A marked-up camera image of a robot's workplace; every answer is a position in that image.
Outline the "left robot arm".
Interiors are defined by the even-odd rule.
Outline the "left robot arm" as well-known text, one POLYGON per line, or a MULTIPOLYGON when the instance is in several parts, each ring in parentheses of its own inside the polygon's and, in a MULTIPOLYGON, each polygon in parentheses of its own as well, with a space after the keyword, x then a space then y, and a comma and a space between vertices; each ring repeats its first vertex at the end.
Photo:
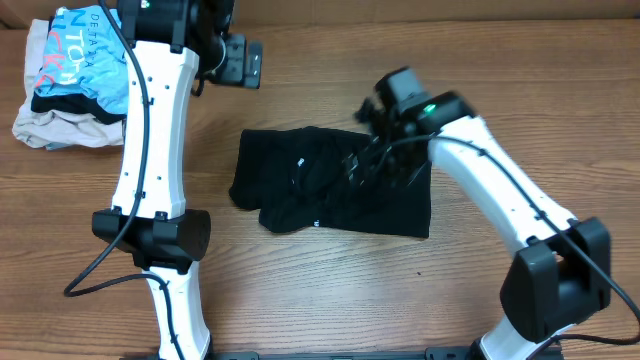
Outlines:
POLYGON ((199 268, 211 217, 186 205, 183 159, 188 104, 206 83, 256 89, 262 45, 229 31, 233 0, 120 1, 128 113, 121 172, 94 235, 128 253, 150 289, 161 343, 157 359, 210 359, 212 335, 199 268))

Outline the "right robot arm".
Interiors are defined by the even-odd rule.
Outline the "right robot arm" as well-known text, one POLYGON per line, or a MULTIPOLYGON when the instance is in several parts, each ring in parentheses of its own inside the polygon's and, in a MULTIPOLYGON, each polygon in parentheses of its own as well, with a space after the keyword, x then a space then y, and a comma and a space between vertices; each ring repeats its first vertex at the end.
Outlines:
POLYGON ((510 158, 485 120, 454 91, 367 98, 356 112, 374 139, 347 162, 352 184, 405 185, 434 165, 493 224, 512 257, 500 290, 500 322, 471 345, 436 347, 428 359, 561 359, 570 328, 611 302, 611 237, 547 196, 510 158))

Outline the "black t-shirt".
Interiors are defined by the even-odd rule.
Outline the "black t-shirt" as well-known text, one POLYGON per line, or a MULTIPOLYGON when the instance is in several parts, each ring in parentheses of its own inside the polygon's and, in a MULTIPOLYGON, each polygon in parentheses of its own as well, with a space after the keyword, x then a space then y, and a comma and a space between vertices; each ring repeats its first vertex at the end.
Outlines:
POLYGON ((242 132, 233 203, 259 213, 276 234, 316 226, 426 238, 431 221, 431 166, 407 185, 382 175, 350 179, 345 160, 369 144, 365 134, 318 127, 242 132))

